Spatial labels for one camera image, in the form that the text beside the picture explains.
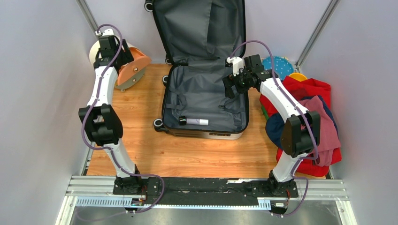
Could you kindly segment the cream mini drawer cabinet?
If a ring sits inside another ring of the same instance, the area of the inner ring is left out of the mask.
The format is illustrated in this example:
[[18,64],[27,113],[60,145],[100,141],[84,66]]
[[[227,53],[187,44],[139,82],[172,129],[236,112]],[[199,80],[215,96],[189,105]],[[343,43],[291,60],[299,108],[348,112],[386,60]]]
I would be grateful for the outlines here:
[[[112,60],[119,48],[120,40],[115,37],[115,44],[113,46],[107,45],[111,48],[110,51],[100,46],[100,41],[93,44],[89,51],[89,60],[95,68],[106,66]],[[122,66],[122,69],[117,71],[117,79],[115,81],[115,88],[124,92],[126,89],[135,85],[144,75],[145,68],[151,63],[151,58],[143,54],[138,48],[128,43],[125,39],[122,40],[122,48],[129,47],[134,61]]]

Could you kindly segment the white tube black cap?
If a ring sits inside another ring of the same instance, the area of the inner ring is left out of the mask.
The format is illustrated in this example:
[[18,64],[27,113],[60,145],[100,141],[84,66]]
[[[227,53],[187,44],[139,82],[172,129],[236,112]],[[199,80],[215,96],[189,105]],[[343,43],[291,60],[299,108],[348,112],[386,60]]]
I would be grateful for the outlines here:
[[180,116],[178,120],[180,126],[185,126],[185,125],[208,126],[209,124],[209,120],[207,119],[187,118],[185,116]]

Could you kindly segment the navy blue garment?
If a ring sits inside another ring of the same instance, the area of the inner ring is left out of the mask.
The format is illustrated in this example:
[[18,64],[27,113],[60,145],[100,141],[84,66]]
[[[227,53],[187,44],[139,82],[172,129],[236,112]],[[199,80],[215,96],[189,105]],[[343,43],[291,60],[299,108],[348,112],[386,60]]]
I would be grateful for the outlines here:
[[[336,122],[334,120],[333,114],[331,112],[331,110],[329,109],[329,107],[326,105],[326,103],[324,102],[323,98],[320,95],[317,95],[321,101],[323,102],[323,107],[326,110],[327,114],[329,115],[329,117],[333,120],[336,130],[337,130],[337,134],[338,134],[338,129],[337,129],[337,125]],[[305,97],[302,100],[300,100],[299,102],[304,106],[304,103],[302,103],[304,100],[306,99],[311,99],[313,96],[311,97]],[[284,128],[284,120],[282,119],[282,117],[280,116],[279,113],[275,113],[274,115],[272,115],[265,126],[265,131],[268,135],[268,137],[270,138],[270,140],[278,147],[278,148],[282,148],[281,145],[281,135],[282,135],[282,131]]]

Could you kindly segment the astronaut print suitcase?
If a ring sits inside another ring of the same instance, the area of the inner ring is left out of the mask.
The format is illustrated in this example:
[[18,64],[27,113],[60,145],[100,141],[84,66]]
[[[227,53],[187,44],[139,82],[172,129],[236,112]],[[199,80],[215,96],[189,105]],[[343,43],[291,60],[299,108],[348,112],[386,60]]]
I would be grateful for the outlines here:
[[[243,57],[243,0],[154,0],[153,18],[171,69],[165,79],[162,131],[174,136],[236,140],[249,123],[248,94],[225,97],[226,59]],[[207,119],[180,126],[178,118]]]

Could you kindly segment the pink ribbed garment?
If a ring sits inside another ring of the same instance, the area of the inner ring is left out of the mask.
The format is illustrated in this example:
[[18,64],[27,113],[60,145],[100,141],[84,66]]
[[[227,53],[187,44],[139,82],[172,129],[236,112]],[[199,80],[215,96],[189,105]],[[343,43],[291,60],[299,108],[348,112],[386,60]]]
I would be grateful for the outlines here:
[[332,164],[333,151],[341,147],[335,124],[318,96],[306,99],[302,103],[308,110],[318,112],[321,117],[318,158],[315,163],[317,166],[329,166]]

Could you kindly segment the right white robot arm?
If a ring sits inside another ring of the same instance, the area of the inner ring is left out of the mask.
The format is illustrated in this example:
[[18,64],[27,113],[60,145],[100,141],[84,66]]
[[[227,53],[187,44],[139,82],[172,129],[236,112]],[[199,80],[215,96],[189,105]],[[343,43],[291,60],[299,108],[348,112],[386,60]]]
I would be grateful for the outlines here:
[[254,88],[271,102],[284,121],[280,137],[283,152],[268,179],[269,193],[280,196],[294,180],[301,162],[317,159],[321,117],[301,105],[283,86],[274,69],[264,68],[259,55],[243,59],[228,57],[226,62],[232,73],[222,79],[225,97],[234,98]]

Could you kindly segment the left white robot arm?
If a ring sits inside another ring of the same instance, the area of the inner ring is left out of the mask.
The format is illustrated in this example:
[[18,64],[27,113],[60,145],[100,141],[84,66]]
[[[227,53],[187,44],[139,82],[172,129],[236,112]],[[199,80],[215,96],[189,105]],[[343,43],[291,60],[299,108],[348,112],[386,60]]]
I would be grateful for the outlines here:
[[116,171],[113,193],[139,194],[144,183],[136,164],[130,159],[122,142],[123,127],[111,102],[127,43],[117,36],[103,34],[94,57],[95,83],[87,106],[78,110],[82,122],[81,135],[92,150],[104,150]]

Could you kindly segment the green plastic tray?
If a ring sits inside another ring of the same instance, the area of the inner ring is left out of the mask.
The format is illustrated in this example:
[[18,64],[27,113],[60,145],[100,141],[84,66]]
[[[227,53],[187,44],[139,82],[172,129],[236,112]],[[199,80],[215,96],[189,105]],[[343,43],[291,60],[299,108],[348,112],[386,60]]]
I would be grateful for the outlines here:
[[267,112],[267,110],[265,109],[264,106],[261,106],[261,111],[262,111],[262,113],[263,113],[263,115],[265,117],[265,120],[268,120],[269,119],[268,112]]

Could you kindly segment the teal dotted plate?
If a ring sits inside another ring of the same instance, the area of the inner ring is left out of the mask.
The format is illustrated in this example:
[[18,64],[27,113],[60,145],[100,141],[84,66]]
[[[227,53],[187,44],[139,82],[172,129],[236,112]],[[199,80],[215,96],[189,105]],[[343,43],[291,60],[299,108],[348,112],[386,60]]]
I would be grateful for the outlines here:
[[[294,67],[290,61],[285,57],[274,56],[275,72],[279,78],[283,81],[287,76],[294,73]],[[271,58],[267,57],[262,60],[262,64],[266,70],[272,69]]]

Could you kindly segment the orange bowl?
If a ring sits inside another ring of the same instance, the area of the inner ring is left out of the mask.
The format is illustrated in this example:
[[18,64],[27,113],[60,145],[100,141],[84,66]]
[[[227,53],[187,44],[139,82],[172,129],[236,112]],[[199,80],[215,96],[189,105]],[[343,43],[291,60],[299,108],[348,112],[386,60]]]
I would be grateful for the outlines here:
[[302,81],[305,81],[305,80],[308,79],[305,75],[303,75],[301,73],[291,73],[289,75],[289,77],[291,77],[292,79],[295,79],[295,80],[297,80],[299,82],[302,82]]

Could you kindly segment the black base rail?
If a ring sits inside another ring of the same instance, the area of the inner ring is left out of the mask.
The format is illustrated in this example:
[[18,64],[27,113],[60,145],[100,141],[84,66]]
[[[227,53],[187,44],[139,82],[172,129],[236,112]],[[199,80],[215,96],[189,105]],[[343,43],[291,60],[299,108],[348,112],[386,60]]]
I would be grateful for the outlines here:
[[238,180],[220,178],[116,178],[114,195],[138,195],[148,204],[157,198],[159,205],[254,206],[258,198],[298,197],[292,181],[282,189],[274,189],[267,180]]

